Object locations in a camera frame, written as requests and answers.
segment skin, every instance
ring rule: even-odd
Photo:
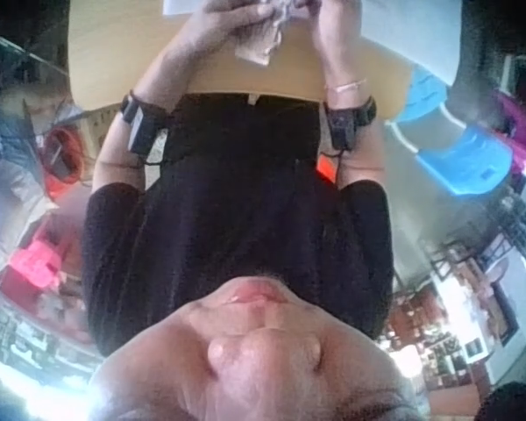
[[[301,1],[323,63],[332,109],[362,105],[369,93],[334,88],[363,79],[358,63],[360,3]],[[246,0],[209,0],[154,60],[133,89],[171,112],[206,54],[234,30],[268,18],[272,8]],[[100,153],[93,189],[125,182],[144,189],[144,169],[128,153],[130,127],[117,117]],[[344,153],[340,189],[358,180],[382,183],[378,122]],[[228,301],[241,285],[274,285],[285,303]],[[112,354],[90,384],[92,419],[324,420],[373,419],[402,407],[407,383],[369,338],[268,277],[229,280],[181,307]],[[371,405],[376,412],[371,415]]]

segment person's left hand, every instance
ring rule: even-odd
[[[271,4],[257,4],[256,0],[205,0],[174,42],[193,55],[212,53],[239,27],[256,24],[273,13]]]

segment blue plastic chair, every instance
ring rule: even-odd
[[[411,84],[407,102],[395,122],[413,121],[426,116],[444,103],[447,98],[446,85],[424,68],[415,66],[411,75]]]
[[[482,195],[508,175],[513,152],[490,133],[471,125],[448,149],[419,150],[416,158],[452,194]]]

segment black sleeve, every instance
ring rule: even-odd
[[[128,335],[119,319],[127,264],[141,220],[142,194],[127,184],[102,187],[89,199],[82,235],[82,285],[89,332],[103,355]]]
[[[352,281],[356,301],[352,314],[359,329],[370,338],[380,335],[389,313],[394,279],[394,255],[387,196],[372,181],[355,182],[341,192],[342,224],[345,238],[353,244],[348,249],[358,273]]]

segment nose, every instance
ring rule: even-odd
[[[303,392],[311,384],[321,353],[316,336],[263,328],[213,340],[209,362],[230,394],[251,402],[279,391]]]

